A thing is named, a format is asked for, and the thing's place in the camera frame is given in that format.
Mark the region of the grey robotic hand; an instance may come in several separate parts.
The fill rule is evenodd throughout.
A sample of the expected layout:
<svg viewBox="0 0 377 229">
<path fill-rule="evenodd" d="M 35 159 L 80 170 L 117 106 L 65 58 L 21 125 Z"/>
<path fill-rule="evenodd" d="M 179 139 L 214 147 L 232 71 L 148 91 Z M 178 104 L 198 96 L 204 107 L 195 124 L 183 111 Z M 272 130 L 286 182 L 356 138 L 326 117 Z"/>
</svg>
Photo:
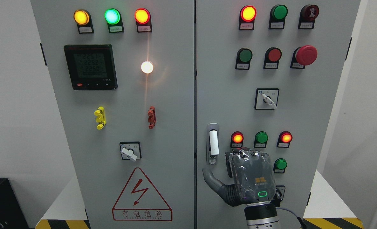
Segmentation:
<svg viewBox="0 0 377 229">
<path fill-rule="evenodd" d="M 209 168 L 203 168 L 206 184 L 229 206 L 270 202 L 276 194 L 274 169 L 270 156 L 246 147 L 225 153 L 229 177 L 234 184 L 225 185 Z"/>
</svg>

